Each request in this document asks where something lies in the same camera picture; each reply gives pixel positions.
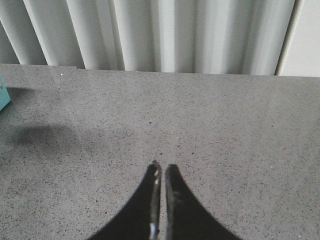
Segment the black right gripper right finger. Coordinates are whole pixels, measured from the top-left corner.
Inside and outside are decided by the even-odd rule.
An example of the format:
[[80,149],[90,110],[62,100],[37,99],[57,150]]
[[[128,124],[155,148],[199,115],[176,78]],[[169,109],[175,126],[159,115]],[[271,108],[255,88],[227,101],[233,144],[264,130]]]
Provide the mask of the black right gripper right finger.
[[238,240],[198,201],[176,164],[165,171],[167,240]]

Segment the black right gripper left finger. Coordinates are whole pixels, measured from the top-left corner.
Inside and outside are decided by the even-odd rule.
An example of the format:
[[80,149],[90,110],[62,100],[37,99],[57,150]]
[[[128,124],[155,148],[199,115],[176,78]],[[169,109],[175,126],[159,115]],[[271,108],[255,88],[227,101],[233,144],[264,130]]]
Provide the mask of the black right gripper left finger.
[[157,161],[123,208],[91,240],[157,240],[161,208],[162,169]]

